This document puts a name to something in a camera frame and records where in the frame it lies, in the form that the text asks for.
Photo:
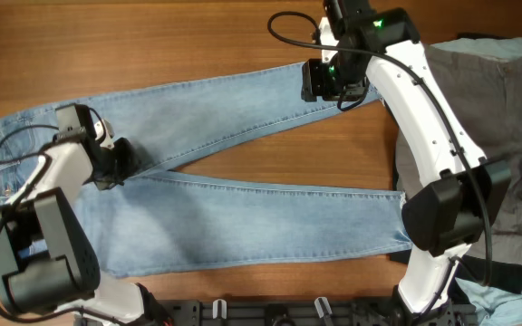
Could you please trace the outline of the light blue denim jeans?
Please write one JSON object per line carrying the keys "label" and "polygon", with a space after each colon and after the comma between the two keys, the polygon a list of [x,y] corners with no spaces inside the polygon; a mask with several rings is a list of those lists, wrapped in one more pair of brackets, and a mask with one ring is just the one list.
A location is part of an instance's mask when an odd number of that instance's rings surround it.
{"label": "light blue denim jeans", "polygon": [[81,98],[139,168],[122,186],[83,187],[74,213],[102,271],[145,276],[249,264],[311,263],[411,248],[401,192],[244,182],[181,165],[335,116],[301,99],[298,63]]}

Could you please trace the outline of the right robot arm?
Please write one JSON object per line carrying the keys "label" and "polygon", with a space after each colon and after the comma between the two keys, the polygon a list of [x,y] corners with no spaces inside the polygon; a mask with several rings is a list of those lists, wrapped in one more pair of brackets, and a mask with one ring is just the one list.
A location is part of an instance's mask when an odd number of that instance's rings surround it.
{"label": "right robot arm", "polygon": [[406,274],[379,314],[391,325],[454,322],[448,288],[465,253],[490,228],[510,182],[459,123],[427,61],[420,34],[401,8],[327,1],[313,36],[318,59],[303,68],[306,101],[348,110],[373,87],[414,157],[421,190],[401,209],[412,241]]}

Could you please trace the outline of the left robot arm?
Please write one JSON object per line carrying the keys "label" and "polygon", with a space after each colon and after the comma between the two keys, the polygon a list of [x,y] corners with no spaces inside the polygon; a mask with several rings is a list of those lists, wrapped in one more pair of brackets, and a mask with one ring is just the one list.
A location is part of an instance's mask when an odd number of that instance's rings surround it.
{"label": "left robot arm", "polygon": [[134,167],[131,145],[113,139],[96,110],[55,111],[50,142],[18,192],[0,206],[0,316],[28,324],[67,313],[80,324],[170,325],[171,314],[144,286],[103,273],[73,204],[93,183],[108,190]]}

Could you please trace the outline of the grey shirt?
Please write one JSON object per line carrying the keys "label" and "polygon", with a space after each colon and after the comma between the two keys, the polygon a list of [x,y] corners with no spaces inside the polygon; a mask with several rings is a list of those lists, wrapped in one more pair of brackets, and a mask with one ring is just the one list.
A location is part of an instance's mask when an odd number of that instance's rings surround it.
{"label": "grey shirt", "polygon": [[460,124],[511,182],[492,226],[493,259],[522,265],[522,52],[461,53],[430,46],[430,70]]}

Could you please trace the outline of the black garment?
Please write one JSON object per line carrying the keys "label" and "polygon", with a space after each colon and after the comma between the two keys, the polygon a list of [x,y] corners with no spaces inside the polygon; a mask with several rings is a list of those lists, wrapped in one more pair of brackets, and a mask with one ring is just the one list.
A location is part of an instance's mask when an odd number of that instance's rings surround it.
{"label": "black garment", "polygon": [[415,160],[403,137],[396,145],[393,185],[408,196],[406,228],[415,243],[416,256],[436,258],[448,245],[473,245],[485,238],[484,258],[452,257],[457,276],[508,292],[522,289],[522,265],[496,262],[492,257],[494,223],[512,216],[507,197],[512,161],[505,157],[502,103],[504,80],[510,64],[522,57],[520,39],[458,39],[437,43],[427,57],[459,117],[473,139],[492,157],[470,174],[447,174],[423,187]]}

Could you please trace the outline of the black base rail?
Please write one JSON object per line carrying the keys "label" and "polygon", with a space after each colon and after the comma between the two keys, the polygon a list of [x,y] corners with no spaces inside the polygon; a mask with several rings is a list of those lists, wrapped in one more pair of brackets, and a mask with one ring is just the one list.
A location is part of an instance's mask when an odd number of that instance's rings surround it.
{"label": "black base rail", "polygon": [[162,301],[179,326],[382,326],[400,325],[403,314],[391,310],[391,300],[365,297],[327,302]]}

